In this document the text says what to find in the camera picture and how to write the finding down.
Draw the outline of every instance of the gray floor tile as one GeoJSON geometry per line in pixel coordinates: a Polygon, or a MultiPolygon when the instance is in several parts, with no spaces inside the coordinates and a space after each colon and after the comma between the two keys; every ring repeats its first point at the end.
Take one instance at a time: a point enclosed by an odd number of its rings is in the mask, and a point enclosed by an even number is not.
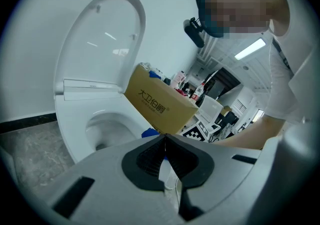
{"type": "Polygon", "coordinates": [[[35,193],[74,165],[56,121],[0,134],[0,146],[13,157],[18,183],[35,193]]]}

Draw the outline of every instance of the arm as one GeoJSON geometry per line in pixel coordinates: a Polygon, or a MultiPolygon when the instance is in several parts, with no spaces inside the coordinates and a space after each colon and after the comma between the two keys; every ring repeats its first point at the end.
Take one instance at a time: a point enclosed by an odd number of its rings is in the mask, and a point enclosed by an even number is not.
{"type": "Polygon", "coordinates": [[[263,117],[240,133],[214,143],[259,150],[269,138],[279,133],[295,107],[295,97],[288,85],[292,72],[285,66],[273,45],[270,46],[269,61],[272,85],[263,117]]]}
{"type": "Polygon", "coordinates": [[[276,136],[280,132],[284,123],[285,121],[282,119],[263,115],[257,122],[238,134],[214,143],[228,147],[260,150],[269,138],[276,136]]]}

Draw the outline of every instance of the white toilet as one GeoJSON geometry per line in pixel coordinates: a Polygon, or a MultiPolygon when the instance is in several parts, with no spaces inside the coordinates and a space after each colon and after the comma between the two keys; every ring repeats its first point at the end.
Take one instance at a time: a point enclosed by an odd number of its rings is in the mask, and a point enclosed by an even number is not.
{"type": "Polygon", "coordinates": [[[152,128],[123,94],[145,24],[139,0],[93,0],[70,29],[56,66],[54,99],[75,163],[152,128]]]}

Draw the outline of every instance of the fluorescent light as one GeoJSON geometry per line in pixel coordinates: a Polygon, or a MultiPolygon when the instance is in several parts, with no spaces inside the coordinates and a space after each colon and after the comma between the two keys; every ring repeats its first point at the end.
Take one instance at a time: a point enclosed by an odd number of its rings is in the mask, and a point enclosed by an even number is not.
{"type": "Polygon", "coordinates": [[[90,43],[90,42],[87,42],[89,45],[92,45],[92,46],[94,46],[94,47],[98,47],[96,44],[94,44],[94,43],[90,43]]]}
{"type": "Polygon", "coordinates": [[[104,32],[104,34],[106,34],[108,37],[110,37],[110,38],[112,38],[112,39],[114,39],[114,40],[117,40],[117,39],[115,39],[112,35],[110,35],[110,34],[107,33],[107,32],[104,32]]]}
{"type": "Polygon", "coordinates": [[[239,52],[236,56],[234,56],[234,58],[236,58],[239,61],[242,58],[248,56],[249,54],[252,54],[254,51],[260,49],[261,47],[264,47],[265,45],[265,41],[263,41],[262,38],[259,38],[253,44],[249,45],[246,49],[239,52]]]}

